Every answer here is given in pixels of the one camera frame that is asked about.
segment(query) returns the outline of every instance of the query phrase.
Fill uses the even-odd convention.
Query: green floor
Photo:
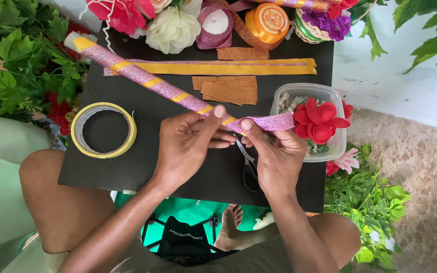
[[[118,192],[116,197],[116,207],[121,207],[132,195],[123,194]],[[165,199],[156,208],[155,213],[159,220],[165,221],[169,216],[174,216],[178,221],[185,222],[190,225],[201,222],[208,219],[210,215],[217,215],[220,222],[217,227],[217,234],[222,224],[222,211],[227,207],[226,203],[200,201],[193,199],[183,199],[170,197]],[[248,231],[252,230],[259,216],[263,216],[270,212],[270,208],[255,207],[255,206],[242,206],[243,216],[242,224],[239,226],[239,230]],[[207,232],[208,242],[212,244],[212,227],[205,225],[205,231]],[[161,239],[163,233],[163,226],[160,224],[150,225],[146,234],[144,245],[153,243]]]

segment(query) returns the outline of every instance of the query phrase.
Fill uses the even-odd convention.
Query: marble floor
[[[437,272],[437,128],[365,109],[353,118],[348,140],[372,145],[380,175],[412,197],[396,225],[394,238],[404,254],[394,255],[393,267],[398,273]]]

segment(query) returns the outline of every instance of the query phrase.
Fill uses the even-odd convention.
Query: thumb
[[[223,105],[217,105],[212,109],[210,115],[205,118],[203,126],[198,133],[198,142],[208,146],[208,143],[212,139],[213,135],[219,129],[222,124],[222,119],[225,116],[225,107]]]
[[[259,155],[265,152],[266,150],[272,148],[271,144],[269,144],[269,142],[267,142],[266,139],[264,138],[261,128],[259,128],[253,121],[249,119],[243,119],[240,122],[240,126],[247,134],[247,138],[255,146]]]

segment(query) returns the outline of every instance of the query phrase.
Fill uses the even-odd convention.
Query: fingernail
[[[217,118],[221,118],[223,117],[223,114],[225,114],[225,107],[223,105],[217,105],[214,108],[214,116],[216,116]]]
[[[242,121],[240,122],[240,125],[242,126],[242,128],[243,128],[245,131],[247,131],[248,129],[250,129],[250,128],[252,127],[252,121],[249,120],[249,119],[245,119],[245,120],[242,120]]]

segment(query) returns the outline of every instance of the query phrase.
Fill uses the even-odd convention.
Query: black table
[[[287,12],[291,18],[292,10]],[[145,43],[145,39],[135,40],[114,29],[110,29],[109,36],[114,51],[124,58],[150,61],[217,59],[215,49],[199,50],[196,45],[193,45],[179,54],[165,55],[150,48]],[[98,44],[105,47],[104,37],[101,30]],[[233,32],[232,41],[234,47],[248,47],[235,32]],[[318,75],[257,76],[257,105],[238,106],[224,103],[227,112],[232,116],[241,118],[269,115],[273,94],[283,84],[306,82],[331,86],[333,42],[311,45],[293,34],[291,40],[283,41],[277,48],[270,51],[270,58],[314,58],[318,65]],[[102,72],[102,66],[92,63],[80,108],[95,102],[112,102],[124,108],[128,113],[134,110],[137,125],[136,141],[123,155],[108,159],[86,156],[70,142],[58,184],[137,191],[149,180],[155,169],[161,121],[187,110],[125,77],[103,76]],[[192,95],[202,97],[199,91],[193,90],[191,76],[160,75],[160,77]],[[110,152],[124,142],[128,129],[122,115],[105,111],[91,117],[85,124],[83,133],[86,142],[94,150]],[[254,148],[248,149],[248,153],[257,158]],[[252,193],[243,186],[241,182],[243,166],[244,157],[236,145],[226,149],[209,149],[199,171],[175,191],[173,196],[268,207],[269,204],[262,192]],[[325,170],[325,162],[303,165],[296,189],[298,202],[303,210],[323,212]]]

